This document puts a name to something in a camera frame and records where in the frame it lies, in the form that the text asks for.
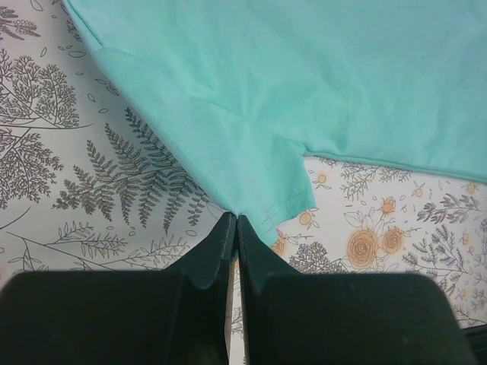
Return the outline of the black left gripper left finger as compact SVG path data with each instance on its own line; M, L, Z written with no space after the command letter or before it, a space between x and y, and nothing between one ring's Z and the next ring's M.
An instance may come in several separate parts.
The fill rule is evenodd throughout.
M233 216L163 270L45 271L1 291L3 364L226 364Z

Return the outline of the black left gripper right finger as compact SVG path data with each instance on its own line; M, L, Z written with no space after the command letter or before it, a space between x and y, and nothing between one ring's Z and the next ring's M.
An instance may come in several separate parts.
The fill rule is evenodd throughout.
M237 222L250 364L473 364L447 298L415 274L306 275Z

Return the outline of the teal t shirt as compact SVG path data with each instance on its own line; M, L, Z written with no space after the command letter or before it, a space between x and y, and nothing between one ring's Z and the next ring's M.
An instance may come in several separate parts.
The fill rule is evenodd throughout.
M98 68L267 245L307 156L486 181L484 1L67 1Z

